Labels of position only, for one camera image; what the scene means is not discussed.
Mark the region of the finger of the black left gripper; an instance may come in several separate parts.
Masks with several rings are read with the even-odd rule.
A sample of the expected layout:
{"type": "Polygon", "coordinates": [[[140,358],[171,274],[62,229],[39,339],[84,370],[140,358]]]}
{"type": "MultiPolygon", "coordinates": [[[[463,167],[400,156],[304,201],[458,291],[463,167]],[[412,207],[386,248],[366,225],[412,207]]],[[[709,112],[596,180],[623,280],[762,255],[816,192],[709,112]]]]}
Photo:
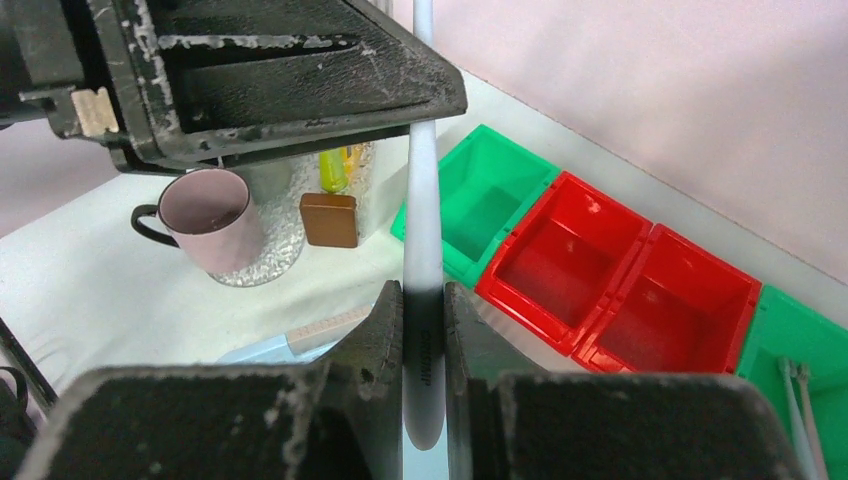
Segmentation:
{"type": "Polygon", "coordinates": [[[300,155],[467,110],[448,60],[367,1],[92,1],[126,173],[300,155]]]}

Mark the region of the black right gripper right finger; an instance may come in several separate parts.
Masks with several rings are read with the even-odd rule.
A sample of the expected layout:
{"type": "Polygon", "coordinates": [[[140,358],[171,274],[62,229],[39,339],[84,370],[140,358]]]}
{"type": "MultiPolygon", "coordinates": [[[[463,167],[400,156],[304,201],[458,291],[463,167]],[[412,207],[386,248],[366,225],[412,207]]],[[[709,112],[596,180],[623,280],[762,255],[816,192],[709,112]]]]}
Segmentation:
{"type": "Polygon", "coordinates": [[[551,372],[444,297],[453,479],[800,479],[774,409],[727,374],[551,372]]]}

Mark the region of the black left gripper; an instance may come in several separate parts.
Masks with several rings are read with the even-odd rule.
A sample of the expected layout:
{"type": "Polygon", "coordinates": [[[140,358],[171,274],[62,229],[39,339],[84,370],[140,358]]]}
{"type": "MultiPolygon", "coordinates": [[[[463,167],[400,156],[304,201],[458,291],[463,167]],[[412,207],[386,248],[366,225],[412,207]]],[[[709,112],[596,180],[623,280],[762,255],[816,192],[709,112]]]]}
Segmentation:
{"type": "Polygon", "coordinates": [[[130,1],[4,1],[1,126],[45,119],[62,139],[133,133],[130,1]]]}

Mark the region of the red plastic bin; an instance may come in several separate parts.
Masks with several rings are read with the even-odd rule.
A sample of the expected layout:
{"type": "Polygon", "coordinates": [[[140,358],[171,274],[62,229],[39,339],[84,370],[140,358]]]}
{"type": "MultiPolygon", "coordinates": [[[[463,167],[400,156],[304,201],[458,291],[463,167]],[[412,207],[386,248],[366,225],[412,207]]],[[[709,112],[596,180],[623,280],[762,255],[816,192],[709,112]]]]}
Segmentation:
{"type": "Polygon", "coordinates": [[[590,371],[727,374],[761,289],[566,172],[512,229],[475,288],[590,371]]]}

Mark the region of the green bin with toothpaste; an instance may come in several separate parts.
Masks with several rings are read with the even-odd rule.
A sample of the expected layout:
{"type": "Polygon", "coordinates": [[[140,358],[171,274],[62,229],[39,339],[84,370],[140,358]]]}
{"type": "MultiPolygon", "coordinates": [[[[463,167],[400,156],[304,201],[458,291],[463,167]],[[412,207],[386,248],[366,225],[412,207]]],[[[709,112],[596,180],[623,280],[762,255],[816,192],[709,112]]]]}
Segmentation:
{"type": "Polygon", "coordinates": [[[561,169],[477,126],[439,162],[443,266],[475,288],[498,248],[561,169]]]}

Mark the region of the light blue plastic basket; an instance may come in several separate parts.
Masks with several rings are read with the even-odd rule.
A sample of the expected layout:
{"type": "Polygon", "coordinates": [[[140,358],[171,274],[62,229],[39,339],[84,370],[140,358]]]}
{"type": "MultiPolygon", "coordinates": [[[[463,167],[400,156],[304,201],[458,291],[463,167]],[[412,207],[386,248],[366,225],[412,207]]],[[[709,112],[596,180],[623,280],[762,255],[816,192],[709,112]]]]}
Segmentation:
{"type": "MultiPolygon", "coordinates": [[[[328,352],[370,313],[374,304],[366,304],[338,315],[290,329],[283,334],[232,350],[217,360],[219,364],[291,364],[309,363],[328,352]]],[[[421,451],[401,427],[403,440],[403,479],[448,479],[447,432],[437,444],[421,451]]]]}

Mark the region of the glass jar with brown lid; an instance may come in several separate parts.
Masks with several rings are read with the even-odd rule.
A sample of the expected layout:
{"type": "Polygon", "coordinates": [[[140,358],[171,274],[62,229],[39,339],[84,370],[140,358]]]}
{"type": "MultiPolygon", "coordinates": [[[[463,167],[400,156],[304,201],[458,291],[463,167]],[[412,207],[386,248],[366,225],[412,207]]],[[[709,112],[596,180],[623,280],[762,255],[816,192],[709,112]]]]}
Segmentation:
{"type": "Polygon", "coordinates": [[[316,247],[356,248],[357,201],[349,195],[305,193],[299,211],[307,242],[316,247]]]}

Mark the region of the pink ceramic mug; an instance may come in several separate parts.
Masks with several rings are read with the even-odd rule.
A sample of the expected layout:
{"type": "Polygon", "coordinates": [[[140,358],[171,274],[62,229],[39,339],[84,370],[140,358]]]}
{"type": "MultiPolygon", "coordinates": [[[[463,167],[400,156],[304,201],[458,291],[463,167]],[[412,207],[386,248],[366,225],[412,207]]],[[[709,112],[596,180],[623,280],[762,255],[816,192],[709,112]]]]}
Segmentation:
{"type": "Polygon", "coordinates": [[[210,275],[249,267],[265,244],[248,182],[226,169],[200,169],[176,178],[155,204],[133,209],[130,225],[149,240],[182,250],[210,275]]]}

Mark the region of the yellow toothpaste tube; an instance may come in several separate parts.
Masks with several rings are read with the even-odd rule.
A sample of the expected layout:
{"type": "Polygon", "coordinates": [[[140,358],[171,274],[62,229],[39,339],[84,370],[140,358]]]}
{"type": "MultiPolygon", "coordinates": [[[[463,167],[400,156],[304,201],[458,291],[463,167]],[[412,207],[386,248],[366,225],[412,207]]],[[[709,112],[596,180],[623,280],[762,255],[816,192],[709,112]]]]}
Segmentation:
{"type": "Polygon", "coordinates": [[[348,184],[352,184],[354,182],[358,170],[365,164],[364,158],[366,157],[368,149],[368,143],[350,145],[341,149],[342,163],[348,184]]]}

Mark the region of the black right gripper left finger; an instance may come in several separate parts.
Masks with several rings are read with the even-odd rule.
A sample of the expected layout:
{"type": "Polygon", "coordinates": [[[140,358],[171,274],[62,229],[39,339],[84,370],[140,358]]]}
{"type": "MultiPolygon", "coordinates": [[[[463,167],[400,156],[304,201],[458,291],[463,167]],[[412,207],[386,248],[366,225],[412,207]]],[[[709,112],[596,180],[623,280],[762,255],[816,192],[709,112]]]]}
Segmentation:
{"type": "Polygon", "coordinates": [[[21,479],[399,479],[403,295],[308,363],[128,366],[80,376],[21,479]]]}

